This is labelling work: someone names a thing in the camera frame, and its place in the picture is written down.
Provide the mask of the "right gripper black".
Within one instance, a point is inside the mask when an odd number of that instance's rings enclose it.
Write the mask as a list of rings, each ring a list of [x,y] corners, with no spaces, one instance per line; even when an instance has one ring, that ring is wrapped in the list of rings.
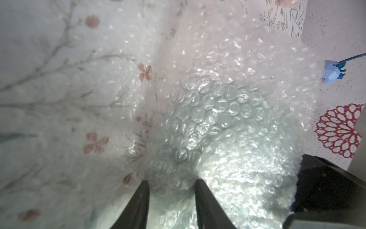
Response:
[[[366,183],[334,163],[303,155],[284,229],[364,229]]]

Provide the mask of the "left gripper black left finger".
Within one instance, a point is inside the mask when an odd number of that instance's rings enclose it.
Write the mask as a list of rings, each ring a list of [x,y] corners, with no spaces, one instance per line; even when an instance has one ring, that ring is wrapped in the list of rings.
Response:
[[[147,180],[141,182],[111,229],[146,229],[150,202]]]

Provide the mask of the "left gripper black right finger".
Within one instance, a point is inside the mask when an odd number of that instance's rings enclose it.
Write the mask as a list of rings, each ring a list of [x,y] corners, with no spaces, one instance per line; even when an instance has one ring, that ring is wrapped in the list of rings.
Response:
[[[199,229],[236,229],[203,179],[195,182],[195,204]]]

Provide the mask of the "clear bubble wrap sheet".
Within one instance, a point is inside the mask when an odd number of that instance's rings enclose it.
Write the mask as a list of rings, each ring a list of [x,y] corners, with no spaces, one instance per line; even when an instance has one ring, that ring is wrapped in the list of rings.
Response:
[[[108,228],[177,1],[1,1],[1,228]]]
[[[145,179],[147,144],[167,104],[180,91],[215,83],[253,87],[269,95],[272,107],[291,121],[300,170],[301,143],[316,107],[322,72],[319,58],[306,46],[242,15],[228,3],[193,1],[183,12],[175,36],[161,48],[152,69],[156,86],[146,96],[146,106],[152,113],[139,177]]]

